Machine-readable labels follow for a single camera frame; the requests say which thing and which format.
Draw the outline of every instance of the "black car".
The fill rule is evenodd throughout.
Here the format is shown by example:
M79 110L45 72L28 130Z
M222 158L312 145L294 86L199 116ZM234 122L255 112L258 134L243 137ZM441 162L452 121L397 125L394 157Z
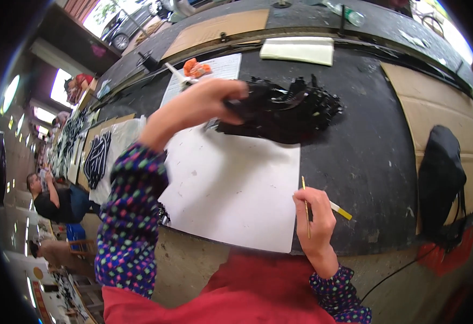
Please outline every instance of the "black car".
M107 23L102 32L101 39L123 52L129 46L130 39L137 34L139 30L137 25L143 27L156 15L159 15L162 19L168 16L168 10L163 9L158 1L142 5L141 8L130 15L137 24L124 11L120 11Z

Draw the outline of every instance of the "polka dot sleeve cover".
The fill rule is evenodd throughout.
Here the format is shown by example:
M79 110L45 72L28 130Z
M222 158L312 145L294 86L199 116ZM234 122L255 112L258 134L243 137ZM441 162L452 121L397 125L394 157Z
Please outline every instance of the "polka dot sleeve cover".
M165 154L134 144L116 160L111 191L100 210L97 282L151 298L155 284L155 256L159 209L157 198L168 186Z
M330 279L322 279L316 273L310 277L310 285L317 295L319 305L336 322L369 324L371 309L361 306L357 290L351 284L353 270L339 265L339 270Z

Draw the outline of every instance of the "thin gold stick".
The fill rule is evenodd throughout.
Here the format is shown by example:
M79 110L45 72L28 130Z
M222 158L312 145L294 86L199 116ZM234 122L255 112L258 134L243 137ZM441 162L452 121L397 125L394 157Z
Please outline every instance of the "thin gold stick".
M301 183L303 184L303 190L305 190L305 177L301 176ZM305 200L305 211L306 211L306 229L308 231L308 239L310 239L310 220L308 218L308 203Z

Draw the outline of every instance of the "wooden stool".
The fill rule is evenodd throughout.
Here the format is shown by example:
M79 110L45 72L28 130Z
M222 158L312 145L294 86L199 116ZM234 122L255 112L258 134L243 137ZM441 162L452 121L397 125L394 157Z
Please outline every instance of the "wooden stool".
M79 239L77 241L69 241L69 251L71 254L79 256L96 256L95 242L93 239Z

